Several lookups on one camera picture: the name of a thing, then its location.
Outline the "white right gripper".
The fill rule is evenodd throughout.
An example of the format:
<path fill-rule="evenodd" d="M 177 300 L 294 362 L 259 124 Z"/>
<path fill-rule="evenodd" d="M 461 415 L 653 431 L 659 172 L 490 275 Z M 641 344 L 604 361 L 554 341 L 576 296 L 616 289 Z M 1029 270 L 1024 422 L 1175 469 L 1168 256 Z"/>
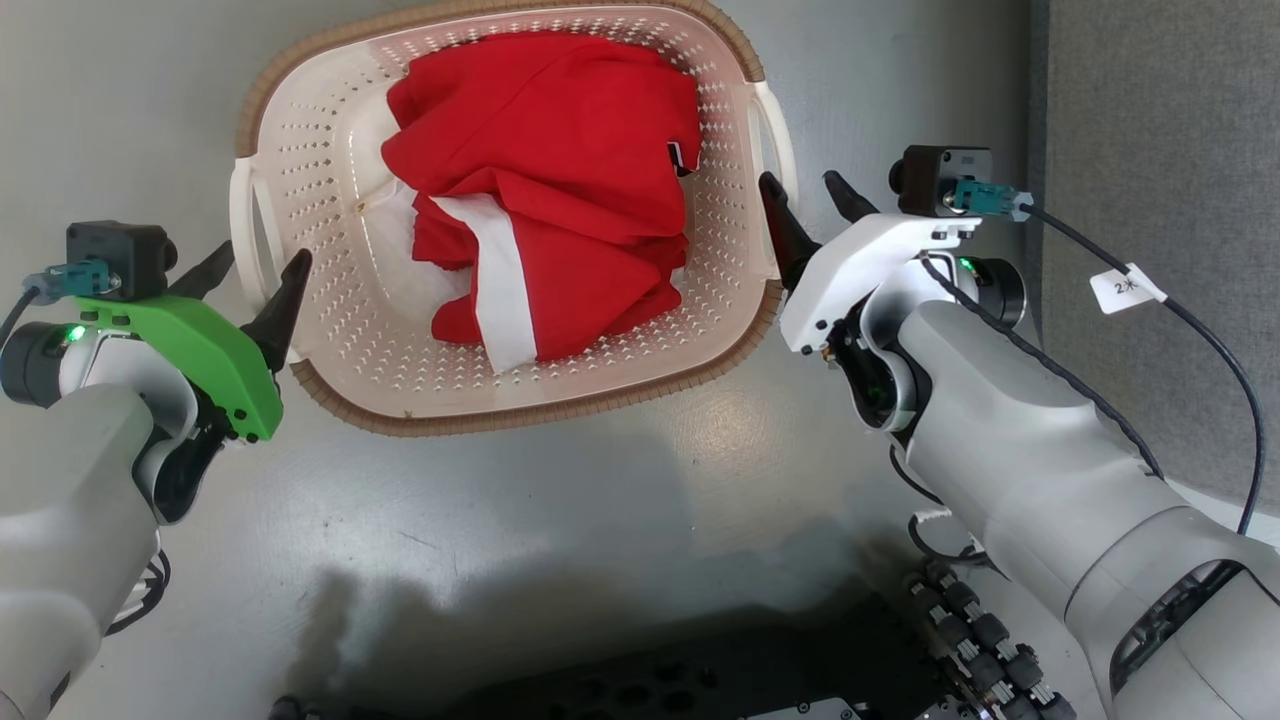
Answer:
<path fill-rule="evenodd" d="M 975 217 L 878 214 L 837 170 L 822 176 L 836 211 L 850 224 L 828 243 L 815 242 L 788 206 L 772 172 L 758 181 L 780 281 L 788 292 L 780 329 L 796 354 L 826 343 L 822 322 L 835 324 L 920 252 L 956 249 Z"/>

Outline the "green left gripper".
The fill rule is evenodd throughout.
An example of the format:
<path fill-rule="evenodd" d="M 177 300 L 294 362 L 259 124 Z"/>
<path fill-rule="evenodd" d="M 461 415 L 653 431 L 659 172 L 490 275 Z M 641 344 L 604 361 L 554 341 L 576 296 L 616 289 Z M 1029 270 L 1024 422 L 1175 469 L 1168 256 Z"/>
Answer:
<path fill-rule="evenodd" d="M 280 274 L 280 287 L 241 328 L 204 302 L 236 264 L 233 242 L 220 243 L 168 287 L 168 295 L 136 302 L 74 297 L 92 325 L 138 336 L 169 361 L 247 439 L 271 439 L 284 407 L 275 374 L 287 363 L 314 255 L 301 249 Z"/>

